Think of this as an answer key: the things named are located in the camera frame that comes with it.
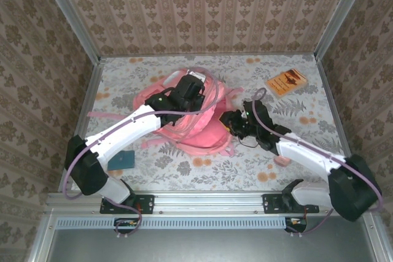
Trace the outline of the pink school backpack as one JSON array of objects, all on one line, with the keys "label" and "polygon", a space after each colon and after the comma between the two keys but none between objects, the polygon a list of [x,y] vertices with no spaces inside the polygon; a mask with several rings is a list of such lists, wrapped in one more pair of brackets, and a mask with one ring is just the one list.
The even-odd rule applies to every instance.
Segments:
[{"label": "pink school backpack", "polygon": [[121,123],[147,111],[144,105],[145,100],[164,90],[167,87],[175,87],[180,79],[187,75],[186,69],[180,69],[171,75],[167,75],[151,86],[142,90],[133,99],[134,112],[129,115],[110,114],[104,112],[89,112],[89,117],[109,118],[117,120],[107,130],[88,137],[88,143],[92,143],[109,131],[115,132],[107,136],[102,143],[95,145],[92,150],[103,149],[105,159],[111,159],[119,151],[132,144],[140,137],[149,133],[154,133],[158,137],[145,141],[141,148],[145,149],[153,145],[171,143],[179,150],[191,156],[208,156],[221,154],[223,156],[234,155],[232,145],[233,136],[226,130],[219,121],[220,116],[226,111],[233,111],[232,99],[243,92],[243,88],[228,88],[224,83],[214,80],[210,75],[206,76],[204,82],[204,95],[202,108],[206,108],[217,99],[216,104],[203,113],[196,115],[185,115],[176,124],[168,124],[160,129],[154,130],[155,123],[153,116],[142,117],[135,122],[131,122],[122,128],[118,128]]}]

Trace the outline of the wide aluminium mounting rail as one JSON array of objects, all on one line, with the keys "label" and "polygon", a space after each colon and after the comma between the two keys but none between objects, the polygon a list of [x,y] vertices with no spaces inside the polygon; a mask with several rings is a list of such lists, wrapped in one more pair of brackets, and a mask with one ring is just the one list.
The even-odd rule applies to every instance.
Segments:
[{"label": "wide aluminium mounting rail", "polygon": [[[138,191],[154,196],[154,216],[253,216],[264,214],[263,195],[271,191]],[[89,216],[99,213],[100,195],[66,199],[61,193],[50,193],[45,208],[62,215]]]}]

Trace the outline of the grey metal panel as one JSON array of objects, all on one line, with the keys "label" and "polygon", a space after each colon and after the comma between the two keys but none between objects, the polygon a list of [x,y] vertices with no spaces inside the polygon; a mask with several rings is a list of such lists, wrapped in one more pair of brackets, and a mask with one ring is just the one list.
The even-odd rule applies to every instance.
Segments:
[{"label": "grey metal panel", "polygon": [[111,229],[57,227],[42,219],[27,262],[393,262],[381,219],[330,217],[312,233],[282,229]]}]

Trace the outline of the aluminium frame post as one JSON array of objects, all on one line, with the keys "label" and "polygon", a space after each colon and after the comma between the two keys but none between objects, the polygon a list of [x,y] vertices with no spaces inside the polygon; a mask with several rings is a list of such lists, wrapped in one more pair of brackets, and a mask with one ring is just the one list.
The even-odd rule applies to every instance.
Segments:
[{"label": "aluminium frame post", "polygon": [[84,48],[85,53],[89,57],[92,65],[95,67],[99,65],[100,54],[98,49],[94,44],[92,38],[90,37],[87,27],[83,24],[82,19],[77,13],[77,9],[71,0],[55,0],[61,9],[62,13],[66,17],[68,23],[70,24],[72,30],[77,36],[81,46]]},{"label": "aluminium frame post", "polygon": [[340,27],[349,15],[349,11],[356,0],[339,0],[337,7],[327,24],[327,27],[322,34],[319,43],[314,51],[314,56],[317,61],[320,61],[325,55],[326,51],[332,44],[334,37],[338,34]]}]

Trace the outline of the floral table cover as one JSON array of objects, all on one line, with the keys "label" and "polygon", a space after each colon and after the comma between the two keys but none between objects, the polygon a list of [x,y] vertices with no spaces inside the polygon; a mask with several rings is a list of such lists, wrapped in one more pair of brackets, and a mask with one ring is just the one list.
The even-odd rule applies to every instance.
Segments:
[{"label": "floral table cover", "polygon": [[[241,108],[243,101],[250,100],[270,78],[297,69],[308,84],[282,98],[267,93],[263,103],[275,123],[312,143],[316,135],[309,122],[313,102],[308,88],[314,70],[312,55],[107,58],[92,111],[128,115],[141,90],[177,69],[189,67],[203,67],[226,86],[243,88],[233,98],[236,108]],[[295,179],[321,181],[316,173],[296,162],[278,166],[272,153],[257,147],[252,138],[234,140],[233,156],[190,156],[169,143],[141,148],[143,142],[153,138],[153,134],[148,134],[130,145],[135,152],[133,169],[112,174],[134,190],[271,191],[282,190]]]}]

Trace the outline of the teal notebook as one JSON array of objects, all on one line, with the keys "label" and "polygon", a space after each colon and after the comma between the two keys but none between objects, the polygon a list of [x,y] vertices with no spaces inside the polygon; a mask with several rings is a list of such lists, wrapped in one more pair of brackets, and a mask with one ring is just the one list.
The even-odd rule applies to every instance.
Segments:
[{"label": "teal notebook", "polygon": [[121,150],[109,160],[107,170],[133,169],[134,161],[135,155],[133,150]]}]

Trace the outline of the aluminium frame bar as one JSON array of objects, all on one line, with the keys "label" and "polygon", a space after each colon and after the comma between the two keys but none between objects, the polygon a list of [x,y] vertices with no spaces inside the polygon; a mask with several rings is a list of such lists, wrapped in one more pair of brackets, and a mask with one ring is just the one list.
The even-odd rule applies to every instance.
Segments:
[{"label": "aluminium frame bar", "polygon": [[162,53],[162,54],[134,54],[134,55],[102,55],[99,57],[99,60],[107,59],[107,58],[146,58],[146,57],[173,57],[173,56],[181,56],[181,57],[191,57],[191,56],[246,56],[246,55],[262,55],[262,56],[273,56],[273,55],[284,55],[284,56],[293,56],[293,55],[313,55],[313,52],[241,52],[241,53]]},{"label": "aluminium frame bar", "polygon": [[[84,97],[82,108],[80,110],[79,119],[77,121],[76,129],[74,135],[79,135],[80,137],[85,137],[87,132],[87,127],[89,124],[88,113],[92,110],[95,97],[98,91],[99,84],[101,82],[102,74],[104,68],[104,60],[99,60],[96,65],[93,66],[91,77],[88,83],[87,91]],[[63,193],[64,191],[70,195],[75,193],[71,190],[72,180],[69,177],[66,178],[67,170],[63,171],[61,182],[58,187],[58,192]]]},{"label": "aluminium frame bar", "polygon": [[340,159],[344,162],[350,158],[346,136],[338,115],[338,110],[333,99],[333,94],[323,70],[322,62],[312,56],[314,70],[312,77],[309,79],[309,92],[313,102],[310,104],[310,120],[316,130],[312,143],[322,151],[328,154],[328,164],[334,169],[338,169],[346,175],[348,182],[358,180],[358,176],[353,174],[347,167],[336,163],[334,159]]}]

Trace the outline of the orange book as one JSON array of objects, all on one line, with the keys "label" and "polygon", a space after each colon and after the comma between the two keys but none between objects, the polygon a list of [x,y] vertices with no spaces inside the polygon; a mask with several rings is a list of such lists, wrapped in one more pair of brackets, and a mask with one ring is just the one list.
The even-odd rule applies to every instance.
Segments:
[{"label": "orange book", "polygon": [[277,98],[282,98],[292,92],[305,87],[308,79],[297,69],[289,69],[270,78],[265,82],[266,87]]}]

